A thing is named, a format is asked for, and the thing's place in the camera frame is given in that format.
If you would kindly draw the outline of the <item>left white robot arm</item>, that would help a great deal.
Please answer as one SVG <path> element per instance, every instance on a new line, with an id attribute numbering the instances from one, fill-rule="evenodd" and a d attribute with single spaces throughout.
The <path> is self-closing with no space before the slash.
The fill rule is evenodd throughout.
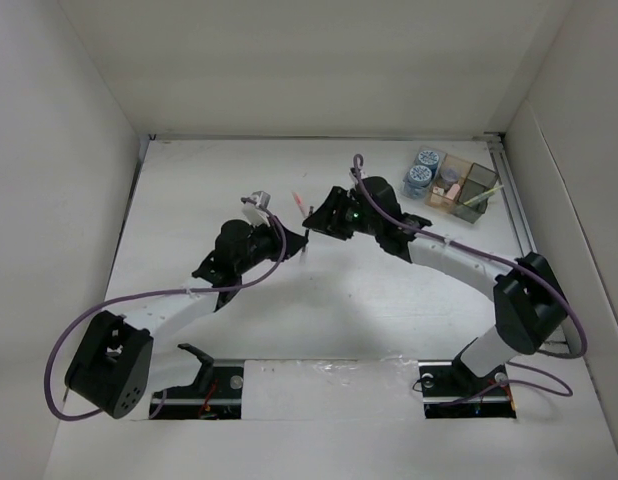
<path id="1" fill-rule="evenodd" d="M 65 386 L 114 419 L 128 415 L 150 383 L 152 356 L 176 332 L 231 302 L 247 287 L 247 272 L 265 261 L 277 267 L 307 243 L 276 219 L 225 222 L 214 249 L 175 292 L 148 292 L 143 307 L 123 314 L 100 309 L 92 316 Z"/>

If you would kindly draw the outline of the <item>pink highlighter pen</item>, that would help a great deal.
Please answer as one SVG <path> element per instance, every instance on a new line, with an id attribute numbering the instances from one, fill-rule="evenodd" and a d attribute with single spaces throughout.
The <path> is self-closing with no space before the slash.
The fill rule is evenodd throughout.
<path id="1" fill-rule="evenodd" d="M 308 216 L 308 210 L 307 210 L 306 206 L 304 205 L 304 202 L 302 201 L 300 195 L 297 192 L 295 192 L 295 191 L 292 191 L 291 193 L 292 193 L 294 202 L 298 206 L 298 208 L 299 208 L 303 218 L 306 218 Z"/>

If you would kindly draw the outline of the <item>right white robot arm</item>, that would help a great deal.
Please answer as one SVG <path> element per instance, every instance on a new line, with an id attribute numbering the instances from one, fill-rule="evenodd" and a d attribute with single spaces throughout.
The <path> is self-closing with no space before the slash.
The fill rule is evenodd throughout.
<path id="1" fill-rule="evenodd" d="M 431 221 L 404 212 L 382 177 L 367 177 L 346 190 L 335 186 L 303 222 L 305 228 L 339 240 L 372 236 L 386 253 L 450 276 L 493 303 L 495 324 L 453 359 L 451 381 L 462 393 L 483 387 L 497 369 L 520 355 L 533 355 L 565 320 L 564 297 L 546 259 L 536 253 L 497 261 L 436 238 Z"/>

